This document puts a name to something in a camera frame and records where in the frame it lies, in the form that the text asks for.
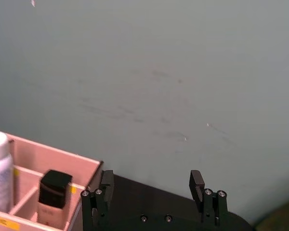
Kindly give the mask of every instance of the light blue wall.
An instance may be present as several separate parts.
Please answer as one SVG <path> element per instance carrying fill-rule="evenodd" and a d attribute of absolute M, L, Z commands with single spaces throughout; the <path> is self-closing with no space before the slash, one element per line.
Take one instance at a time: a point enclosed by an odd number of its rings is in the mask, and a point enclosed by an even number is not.
<path fill-rule="evenodd" d="M 0 129 L 254 222 L 289 200 L 289 0 L 0 0 Z"/>

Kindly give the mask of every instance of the yellow label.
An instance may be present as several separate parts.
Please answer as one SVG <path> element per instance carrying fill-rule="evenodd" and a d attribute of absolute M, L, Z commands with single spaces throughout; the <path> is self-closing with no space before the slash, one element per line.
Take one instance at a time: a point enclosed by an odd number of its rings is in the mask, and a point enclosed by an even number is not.
<path fill-rule="evenodd" d="M 0 217 L 0 225 L 16 231 L 18 231 L 20 227 L 18 223 L 1 217 Z"/>
<path fill-rule="evenodd" d="M 19 175 L 19 170 L 16 169 L 16 168 L 14 168 L 14 175 L 17 176 L 17 177 L 18 177 L 18 175 Z"/>
<path fill-rule="evenodd" d="M 76 187 L 74 187 L 74 186 L 71 187 L 71 192 L 72 192 L 73 194 L 76 193 L 76 190 L 77 190 Z"/>

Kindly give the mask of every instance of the white bottle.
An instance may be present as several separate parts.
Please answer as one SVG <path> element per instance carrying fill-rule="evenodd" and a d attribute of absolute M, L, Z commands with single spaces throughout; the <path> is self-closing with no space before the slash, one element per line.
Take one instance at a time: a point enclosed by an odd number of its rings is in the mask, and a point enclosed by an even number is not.
<path fill-rule="evenodd" d="M 6 134 L 0 132 L 0 211 L 8 213 L 13 206 L 13 159 Z"/>

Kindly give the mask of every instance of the screw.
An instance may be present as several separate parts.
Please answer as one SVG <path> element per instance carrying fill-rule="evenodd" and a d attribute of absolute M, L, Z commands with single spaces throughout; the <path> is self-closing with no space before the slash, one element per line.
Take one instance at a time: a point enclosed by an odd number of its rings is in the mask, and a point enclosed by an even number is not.
<path fill-rule="evenodd" d="M 224 191 L 219 191 L 218 194 L 219 194 L 221 197 L 226 196 L 226 193 L 225 193 Z"/>
<path fill-rule="evenodd" d="M 98 190 L 96 190 L 96 192 L 95 192 L 95 193 L 96 193 L 97 195 L 101 195 L 101 194 L 102 194 L 102 192 L 103 192 L 102 190 L 98 189 Z"/>
<path fill-rule="evenodd" d="M 172 222 L 172 217 L 169 216 L 169 215 L 167 215 L 167 216 L 165 217 L 165 220 L 166 220 L 168 223 L 170 223 L 170 222 Z"/>
<path fill-rule="evenodd" d="M 211 195 L 212 194 L 212 191 L 210 189 L 206 189 L 204 192 L 206 193 L 206 195 Z"/>
<path fill-rule="evenodd" d="M 141 217 L 140 217 L 140 220 L 141 220 L 142 222 L 146 222 L 146 221 L 148 220 L 148 218 L 147 218 L 146 216 L 141 216 Z"/>
<path fill-rule="evenodd" d="M 81 193 L 81 195 L 87 196 L 87 195 L 89 195 L 89 192 L 88 192 L 88 191 L 83 191 L 83 192 Z"/>

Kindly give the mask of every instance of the black bottle cap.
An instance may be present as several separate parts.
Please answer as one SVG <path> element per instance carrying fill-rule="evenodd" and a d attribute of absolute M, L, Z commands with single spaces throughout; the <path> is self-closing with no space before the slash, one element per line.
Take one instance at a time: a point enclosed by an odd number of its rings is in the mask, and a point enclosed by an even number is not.
<path fill-rule="evenodd" d="M 49 170 L 40 180 L 39 202 L 52 207 L 63 208 L 66 204 L 68 184 L 71 181 L 71 175 Z"/>

